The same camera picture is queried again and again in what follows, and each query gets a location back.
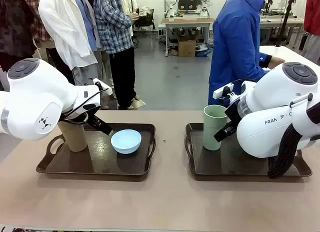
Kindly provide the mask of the person in white coat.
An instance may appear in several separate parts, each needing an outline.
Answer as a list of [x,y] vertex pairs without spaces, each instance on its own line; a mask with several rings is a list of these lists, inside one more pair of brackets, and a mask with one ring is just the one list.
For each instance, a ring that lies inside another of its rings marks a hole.
[[38,12],[57,53],[77,86],[101,77],[97,53],[103,49],[88,0],[39,0]]

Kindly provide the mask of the black tripod stand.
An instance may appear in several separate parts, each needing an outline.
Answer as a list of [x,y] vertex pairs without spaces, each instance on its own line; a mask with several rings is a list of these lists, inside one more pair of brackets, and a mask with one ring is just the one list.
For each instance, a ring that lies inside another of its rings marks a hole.
[[277,40],[275,42],[275,46],[276,47],[280,47],[281,46],[281,42],[282,42],[282,38],[283,38],[284,33],[285,33],[287,21],[288,21],[289,15],[290,15],[291,10],[292,10],[292,4],[294,2],[295,2],[295,0],[286,0],[284,19],[281,20],[281,23],[280,23],[280,26],[279,26],[279,32],[277,34]]

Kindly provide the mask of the dark brown serving tray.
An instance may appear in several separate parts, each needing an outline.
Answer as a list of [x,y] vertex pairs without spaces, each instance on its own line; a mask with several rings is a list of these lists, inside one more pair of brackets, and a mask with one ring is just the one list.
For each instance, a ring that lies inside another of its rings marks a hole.
[[189,169],[196,180],[214,181],[228,177],[269,179],[270,160],[247,154],[240,147],[236,135],[223,140],[220,149],[208,150],[203,146],[203,123],[188,123],[185,133]]
[[46,153],[37,165],[36,171],[42,174],[142,179],[150,170],[156,148],[156,127],[150,123],[112,123],[111,127],[115,131],[131,129],[139,132],[141,143],[138,149],[131,154],[120,154],[112,147],[110,137],[86,125],[86,149],[80,152],[71,151],[66,139],[60,134],[47,145]]

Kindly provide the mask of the person in plaid shirt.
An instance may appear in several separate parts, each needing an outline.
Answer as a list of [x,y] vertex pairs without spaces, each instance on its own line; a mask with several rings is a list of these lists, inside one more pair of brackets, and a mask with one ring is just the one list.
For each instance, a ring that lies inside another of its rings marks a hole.
[[135,51],[130,28],[139,18],[125,13],[121,0],[93,0],[100,42],[109,55],[117,104],[121,110],[133,109],[138,100],[135,91]]

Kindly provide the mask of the white side table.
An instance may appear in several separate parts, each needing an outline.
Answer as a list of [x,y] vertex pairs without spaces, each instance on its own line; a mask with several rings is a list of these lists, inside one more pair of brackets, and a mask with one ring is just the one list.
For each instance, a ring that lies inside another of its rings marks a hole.
[[294,52],[293,50],[280,46],[276,47],[273,45],[263,45],[260,46],[259,51],[264,54],[272,55],[285,60],[286,62],[299,62],[301,64],[307,65],[316,72],[320,71],[320,66],[316,63],[311,62],[300,54]]

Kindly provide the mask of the light blue bowl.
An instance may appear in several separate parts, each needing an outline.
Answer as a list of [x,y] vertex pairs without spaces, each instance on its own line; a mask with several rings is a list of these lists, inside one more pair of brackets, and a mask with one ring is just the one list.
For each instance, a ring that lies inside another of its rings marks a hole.
[[139,148],[141,141],[141,134],[133,129],[120,130],[110,140],[115,151],[122,155],[134,153]]

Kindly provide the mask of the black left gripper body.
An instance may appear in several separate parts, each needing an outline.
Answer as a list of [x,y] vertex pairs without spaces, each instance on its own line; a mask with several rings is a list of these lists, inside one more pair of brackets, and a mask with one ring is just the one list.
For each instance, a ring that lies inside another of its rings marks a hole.
[[94,114],[90,114],[86,123],[96,130],[105,130],[106,123]]

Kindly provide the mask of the tall green cup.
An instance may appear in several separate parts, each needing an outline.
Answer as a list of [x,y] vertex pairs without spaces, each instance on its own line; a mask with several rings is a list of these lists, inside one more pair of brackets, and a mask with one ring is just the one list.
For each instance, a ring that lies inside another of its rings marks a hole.
[[225,111],[224,106],[215,104],[203,109],[203,146],[207,150],[216,151],[221,146],[214,135],[227,124]]

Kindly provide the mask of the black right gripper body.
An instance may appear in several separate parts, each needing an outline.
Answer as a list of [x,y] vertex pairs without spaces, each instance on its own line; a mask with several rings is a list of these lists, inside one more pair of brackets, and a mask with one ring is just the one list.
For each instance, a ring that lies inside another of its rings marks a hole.
[[225,114],[230,119],[228,126],[236,129],[242,119],[238,112],[238,104],[230,104],[226,109]]

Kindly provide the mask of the tall brown cup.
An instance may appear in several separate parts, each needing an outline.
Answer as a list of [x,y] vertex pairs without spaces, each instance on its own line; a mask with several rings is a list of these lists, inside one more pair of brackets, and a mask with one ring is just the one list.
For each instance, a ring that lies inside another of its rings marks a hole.
[[58,122],[58,127],[72,152],[81,152],[88,147],[84,126],[68,122]]

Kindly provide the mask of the beige top workbench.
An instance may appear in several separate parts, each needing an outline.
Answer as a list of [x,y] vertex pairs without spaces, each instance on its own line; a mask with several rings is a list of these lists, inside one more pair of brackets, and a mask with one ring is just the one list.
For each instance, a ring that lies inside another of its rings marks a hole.
[[165,25],[165,57],[169,55],[169,30],[174,28],[203,28],[204,30],[204,44],[208,43],[210,28],[212,27],[214,18],[164,18],[161,21],[162,25]]

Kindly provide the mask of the person in red jacket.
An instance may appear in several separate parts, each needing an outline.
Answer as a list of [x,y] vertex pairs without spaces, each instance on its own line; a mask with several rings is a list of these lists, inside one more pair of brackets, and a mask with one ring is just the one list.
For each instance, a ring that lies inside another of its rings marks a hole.
[[308,37],[301,55],[318,64],[320,61],[320,0],[306,0],[304,30]]

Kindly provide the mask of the cardboard box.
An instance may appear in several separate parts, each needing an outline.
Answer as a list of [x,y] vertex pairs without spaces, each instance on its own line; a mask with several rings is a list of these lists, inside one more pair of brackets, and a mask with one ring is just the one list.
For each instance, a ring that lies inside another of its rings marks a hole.
[[178,56],[179,57],[195,57],[197,43],[195,40],[179,41]]

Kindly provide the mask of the person in blue shirt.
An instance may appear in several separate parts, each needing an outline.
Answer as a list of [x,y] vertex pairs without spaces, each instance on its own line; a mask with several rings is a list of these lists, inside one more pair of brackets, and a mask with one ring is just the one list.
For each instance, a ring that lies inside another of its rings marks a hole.
[[241,92],[242,79],[257,82],[266,73],[259,66],[261,10],[265,0],[227,0],[215,19],[209,75],[208,104],[217,105],[213,92],[233,82]]

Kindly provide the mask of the person's right hand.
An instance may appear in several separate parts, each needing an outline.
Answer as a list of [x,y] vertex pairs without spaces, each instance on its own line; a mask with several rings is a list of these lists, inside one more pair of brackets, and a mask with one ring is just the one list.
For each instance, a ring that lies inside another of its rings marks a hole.
[[285,63],[286,61],[282,58],[276,57],[276,56],[272,56],[270,59],[270,62],[268,64],[268,68],[269,69],[274,69],[276,66],[281,65],[283,63]]

